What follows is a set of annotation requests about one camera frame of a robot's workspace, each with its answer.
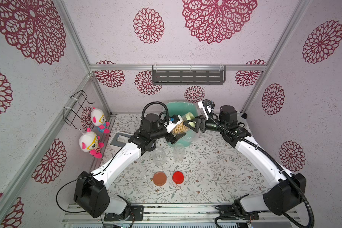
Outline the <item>grey husky plush toy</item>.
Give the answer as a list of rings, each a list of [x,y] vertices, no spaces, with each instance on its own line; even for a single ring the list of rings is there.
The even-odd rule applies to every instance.
[[[247,119],[247,118],[248,118],[248,114],[247,114],[247,113],[243,113],[243,114],[241,115],[241,117],[242,117],[243,119]]]

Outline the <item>plush toy red striped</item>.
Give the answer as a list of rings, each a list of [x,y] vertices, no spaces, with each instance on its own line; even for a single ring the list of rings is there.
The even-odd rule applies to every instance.
[[[100,137],[90,128],[87,128],[79,139],[79,146],[85,153],[90,153],[95,158],[101,159],[101,149],[104,147],[104,143],[100,142]]]

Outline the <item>green lid peanut jar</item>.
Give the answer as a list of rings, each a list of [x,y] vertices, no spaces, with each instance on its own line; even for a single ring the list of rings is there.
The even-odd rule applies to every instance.
[[[191,113],[188,112],[185,115],[182,116],[182,122],[180,124],[178,124],[173,130],[172,130],[172,134],[174,136],[179,135],[179,134],[184,134],[187,133],[188,131],[190,131],[190,128],[184,125],[185,121],[189,121],[189,120],[193,120],[195,118],[195,116]]]

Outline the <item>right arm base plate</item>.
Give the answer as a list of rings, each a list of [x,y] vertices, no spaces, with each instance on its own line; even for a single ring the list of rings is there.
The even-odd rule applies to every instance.
[[[245,212],[235,204],[217,205],[215,209],[218,210],[219,216],[222,220],[258,220],[258,213]]]

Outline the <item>green trash bin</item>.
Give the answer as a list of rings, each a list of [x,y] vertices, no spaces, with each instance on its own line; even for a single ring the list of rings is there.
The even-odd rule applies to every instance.
[[[184,116],[187,113],[192,113],[193,116],[198,115],[197,107],[188,102],[169,102],[166,104],[170,116],[180,115]],[[191,143],[197,138],[197,134],[193,130],[189,130],[184,137],[177,141],[177,143],[183,144],[186,148],[191,145]]]

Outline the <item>dark grey wall shelf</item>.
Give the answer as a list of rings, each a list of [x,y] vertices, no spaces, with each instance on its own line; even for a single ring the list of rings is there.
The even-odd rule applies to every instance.
[[[220,86],[226,81],[226,67],[219,65],[217,69],[165,70],[152,66],[151,76],[152,83],[157,86]]]

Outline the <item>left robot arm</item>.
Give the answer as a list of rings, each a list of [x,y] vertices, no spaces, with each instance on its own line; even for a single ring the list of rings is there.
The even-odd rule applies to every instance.
[[[121,197],[110,197],[108,189],[113,181],[144,153],[155,149],[158,139],[176,143],[182,134],[172,131],[183,122],[180,115],[161,120],[156,114],[147,114],[141,120],[139,129],[129,138],[115,156],[91,173],[82,172],[77,179],[74,201],[93,218],[103,213],[123,214],[128,202]]]

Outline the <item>brown jar lid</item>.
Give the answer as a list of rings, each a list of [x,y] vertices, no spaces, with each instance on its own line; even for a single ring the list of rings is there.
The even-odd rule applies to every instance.
[[[156,186],[163,186],[167,182],[167,176],[164,172],[156,172],[153,176],[153,182]]]

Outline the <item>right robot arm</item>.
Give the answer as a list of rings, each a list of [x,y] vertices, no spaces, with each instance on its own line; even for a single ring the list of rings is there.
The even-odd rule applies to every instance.
[[[223,105],[219,115],[215,115],[211,108],[208,110],[210,117],[186,115],[184,126],[196,133],[219,132],[227,143],[242,153],[260,171],[270,186],[270,190],[265,193],[247,195],[235,200],[234,207],[237,213],[270,211],[275,215],[283,215],[303,202],[302,197],[283,173],[287,173],[302,192],[306,187],[305,177],[293,174],[263,154],[251,133],[238,121],[238,112],[234,107]]]

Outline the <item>glass peanut jar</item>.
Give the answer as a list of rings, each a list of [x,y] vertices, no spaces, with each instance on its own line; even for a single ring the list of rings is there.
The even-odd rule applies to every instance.
[[[166,152],[162,148],[156,148],[153,151],[153,161],[156,165],[160,166],[166,162]]]

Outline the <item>red lid peanut jar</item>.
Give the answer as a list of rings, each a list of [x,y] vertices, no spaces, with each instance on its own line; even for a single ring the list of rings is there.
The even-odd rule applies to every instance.
[[[184,159],[185,147],[182,143],[177,143],[173,149],[174,160],[180,162]]]

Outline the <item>plush toy blue dotted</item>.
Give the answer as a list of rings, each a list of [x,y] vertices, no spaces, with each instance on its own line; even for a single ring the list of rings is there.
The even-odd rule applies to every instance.
[[[97,127],[99,132],[104,134],[110,133],[110,130],[108,129],[110,123],[106,120],[105,114],[101,109],[93,108],[90,117],[92,123]]]

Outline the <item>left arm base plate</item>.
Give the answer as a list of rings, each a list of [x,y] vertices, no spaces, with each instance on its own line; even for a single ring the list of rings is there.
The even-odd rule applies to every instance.
[[[104,221],[118,222],[118,221],[142,221],[144,214],[144,206],[131,205],[127,206],[125,210],[120,214],[106,213]]]

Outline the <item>red jar lid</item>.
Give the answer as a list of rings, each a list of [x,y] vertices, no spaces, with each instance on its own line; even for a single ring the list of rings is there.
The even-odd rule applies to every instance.
[[[184,182],[184,175],[183,175],[182,172],[176,171],[176,172],[173,174],[172,179],[173,179],[173,182],[174,182],[175,184],[181,184],[181,183]]]

